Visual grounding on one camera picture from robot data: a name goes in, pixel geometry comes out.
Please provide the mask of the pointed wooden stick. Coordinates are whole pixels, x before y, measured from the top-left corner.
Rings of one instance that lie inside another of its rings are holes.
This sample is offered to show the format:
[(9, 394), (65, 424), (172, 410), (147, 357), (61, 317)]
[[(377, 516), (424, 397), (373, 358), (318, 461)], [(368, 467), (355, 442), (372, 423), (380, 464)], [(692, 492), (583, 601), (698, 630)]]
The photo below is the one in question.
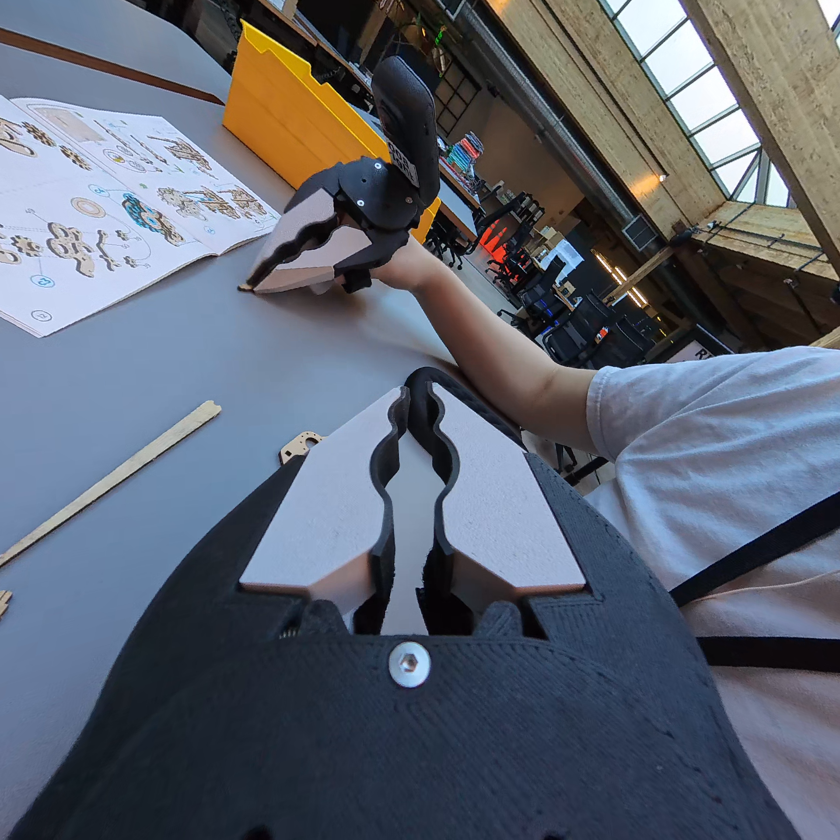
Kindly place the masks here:
[(222, 407), (214, 401), (202, 403), (3, 552), (1, 565), (5, 566), (15, 560), (20, 554), (57, 530), (62, 524), (84, 511), (112, 489), (192, 435), (196, 430), (214, 420), (221, 412)]

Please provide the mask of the open instruction booklet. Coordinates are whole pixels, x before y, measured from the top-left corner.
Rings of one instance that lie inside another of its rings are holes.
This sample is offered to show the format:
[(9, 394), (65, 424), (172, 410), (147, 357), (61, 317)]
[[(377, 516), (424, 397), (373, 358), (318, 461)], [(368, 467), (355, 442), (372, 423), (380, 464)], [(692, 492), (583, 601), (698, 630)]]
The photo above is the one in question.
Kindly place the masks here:
[(1, 316), (31, 335), (260, 238), (278, 219), (161, 116), (1, 99)]

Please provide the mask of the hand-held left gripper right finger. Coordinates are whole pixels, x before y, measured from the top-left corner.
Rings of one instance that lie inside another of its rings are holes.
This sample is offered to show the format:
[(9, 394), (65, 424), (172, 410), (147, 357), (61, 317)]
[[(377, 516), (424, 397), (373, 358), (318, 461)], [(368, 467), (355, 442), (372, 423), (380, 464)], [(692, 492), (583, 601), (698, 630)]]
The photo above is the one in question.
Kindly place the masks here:
[(471, 634), (495, 602), (586, 591), (583, 571), (528, 451), (446, 389), (429, 385), (433, 466), (444, 482), (429, 554), (429, 632)]

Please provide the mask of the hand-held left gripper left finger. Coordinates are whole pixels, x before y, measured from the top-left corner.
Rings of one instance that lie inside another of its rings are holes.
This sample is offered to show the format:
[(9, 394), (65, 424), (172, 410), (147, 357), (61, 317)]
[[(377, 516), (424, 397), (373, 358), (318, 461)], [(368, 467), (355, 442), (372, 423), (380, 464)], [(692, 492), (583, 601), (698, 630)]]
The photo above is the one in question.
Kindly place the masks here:
[(330, 601), (379, 634), (395, 575), (392, 500), (410, 394), (391, 389), (311, 449), (239, 578), (252, 592)]

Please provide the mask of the perforated wooden plate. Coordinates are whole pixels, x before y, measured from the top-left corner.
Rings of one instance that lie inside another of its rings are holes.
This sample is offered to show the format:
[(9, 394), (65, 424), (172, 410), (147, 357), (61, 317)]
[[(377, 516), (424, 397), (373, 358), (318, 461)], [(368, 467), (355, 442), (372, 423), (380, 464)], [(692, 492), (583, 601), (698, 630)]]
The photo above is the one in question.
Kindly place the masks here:
[(325, 438), (326, 437), (310, 430), (300, 433), (281, 447), (278, 454), (280, 465), (286, 465), (295, 457), (306, 456), (311, 448), (323, 441)]

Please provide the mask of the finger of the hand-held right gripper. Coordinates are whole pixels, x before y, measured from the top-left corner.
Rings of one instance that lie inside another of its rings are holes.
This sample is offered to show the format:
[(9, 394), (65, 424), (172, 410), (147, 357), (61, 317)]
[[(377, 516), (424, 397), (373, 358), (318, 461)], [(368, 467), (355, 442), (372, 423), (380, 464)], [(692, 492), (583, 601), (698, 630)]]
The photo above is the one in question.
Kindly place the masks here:
[(251, 273), (269, 274), (278, 266), (290, 264), (302, 256), (307, 243), (323, 241), (336, 225), (333, 195), (318, 189), (281, 215), (263, 243)]
[(251, 290), (258, 295), (304, 287), (325, 289), (338, 275), (336, 265), (369, 248), (372, 241), (356, 227), (334, 229), (325, 243), (308, 248), (298, 256), (269, 259), (251, 277)]

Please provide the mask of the yellow plastic bin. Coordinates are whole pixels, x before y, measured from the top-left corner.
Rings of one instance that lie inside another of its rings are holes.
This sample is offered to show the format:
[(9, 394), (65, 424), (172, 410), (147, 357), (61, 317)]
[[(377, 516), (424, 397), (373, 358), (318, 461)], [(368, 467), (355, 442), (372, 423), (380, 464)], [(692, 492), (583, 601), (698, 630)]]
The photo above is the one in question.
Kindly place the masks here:
[(315, 174), (362, 158), (409, 163), (418, 181), (438, 172), (434, 98), (405, 61), (387, 59), (372, 88), (384, 136), (378, 134), (310, 64), (256, 27), (238, 42), (224, 126), (298, 190)]

